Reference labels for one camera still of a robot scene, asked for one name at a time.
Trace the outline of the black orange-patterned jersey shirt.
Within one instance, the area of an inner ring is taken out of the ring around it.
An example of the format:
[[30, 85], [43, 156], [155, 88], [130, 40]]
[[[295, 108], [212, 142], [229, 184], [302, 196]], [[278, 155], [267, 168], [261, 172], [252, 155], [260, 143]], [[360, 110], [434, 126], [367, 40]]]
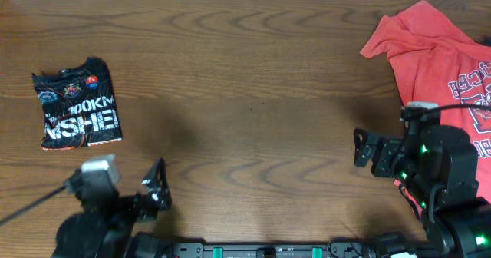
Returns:
[[54, 75], [32, 75], [44, 114], [45, 150], [66, 150], [120, 141], [110, 70], [104, 60], [89, 57], [79, 67]]

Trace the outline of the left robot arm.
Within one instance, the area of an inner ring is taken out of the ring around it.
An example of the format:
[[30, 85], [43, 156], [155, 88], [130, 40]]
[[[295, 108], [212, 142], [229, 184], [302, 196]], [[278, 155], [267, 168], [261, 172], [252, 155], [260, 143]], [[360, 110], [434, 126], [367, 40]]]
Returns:
[[133, 235], [138, 222], [155, 220], [172, 206], [165, 161], [157, 159], [142, 185], [146, 193], [121, 196], [120, 175], [113, 154], [93, 157], [65, 181], [83, 211], [68, 217], [58, 228], [54, 258], [149, 257], [173, 255], [172, 243], [148, 233]]

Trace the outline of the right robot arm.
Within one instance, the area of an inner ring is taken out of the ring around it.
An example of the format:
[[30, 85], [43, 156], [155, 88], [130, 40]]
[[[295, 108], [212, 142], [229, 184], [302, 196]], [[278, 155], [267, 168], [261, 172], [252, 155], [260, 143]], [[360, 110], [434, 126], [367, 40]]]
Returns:
[[354, 130], [357, 167], [397, 180], [420, 206], [420, 222], [437, 253], [490, 255], [490, 204], [478, 196], [478, 153], [464, 130], [430, 125], [402, 139]]

